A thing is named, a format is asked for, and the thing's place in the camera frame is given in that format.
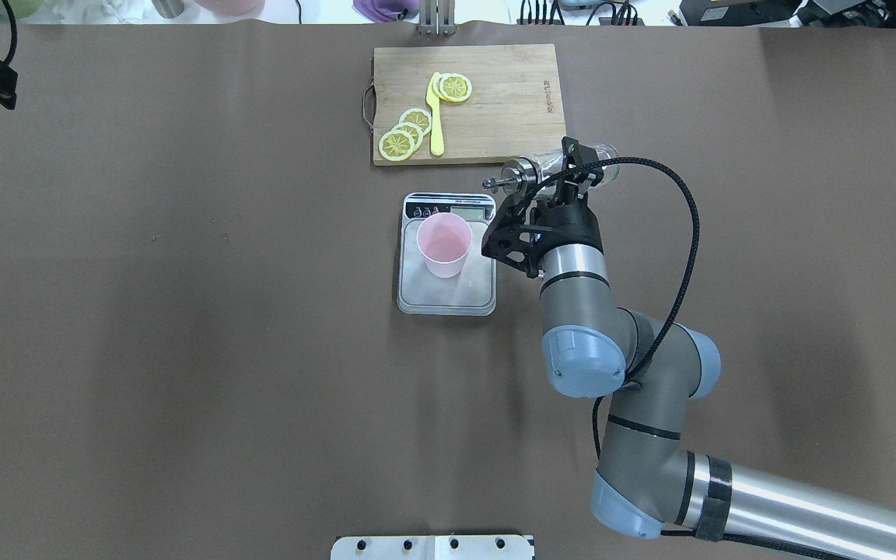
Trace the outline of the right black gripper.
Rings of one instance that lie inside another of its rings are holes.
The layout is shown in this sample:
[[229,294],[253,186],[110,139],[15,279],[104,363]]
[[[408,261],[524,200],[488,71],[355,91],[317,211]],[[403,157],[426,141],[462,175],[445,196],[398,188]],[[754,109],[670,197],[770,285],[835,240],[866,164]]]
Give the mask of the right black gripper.
[[562,139],[562,171],[534,185],[534,253],[547,253],[570,244],[604,251],[600,224],[588,207],[588,194],[579,192],[582,187],[599,187],[604,181],[604,166],[598,166],[598,162],[595,148],[572,137]]

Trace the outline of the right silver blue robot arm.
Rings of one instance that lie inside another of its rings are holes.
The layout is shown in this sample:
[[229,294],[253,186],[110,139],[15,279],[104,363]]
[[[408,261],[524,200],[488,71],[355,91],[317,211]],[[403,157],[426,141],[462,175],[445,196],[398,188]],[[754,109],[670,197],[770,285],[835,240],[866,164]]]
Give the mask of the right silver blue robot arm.
[[[602,525],[641,539],[687,537],[803,559],[896,559],[896,510],[687,450],[690,401],[711,393],[721,355],[707,334],[677,322],[701,240],[693,194],[676,171],[646,157],[603,157],[562,139],[555,171],[520,191],[530,234],[527,275],[541,277],[543,354],[551,385],[609,400],[595,432],[590,508]],[[622,164],[657,170],[688,207],[690,243],[664,320],[613,302],[590,192]]]

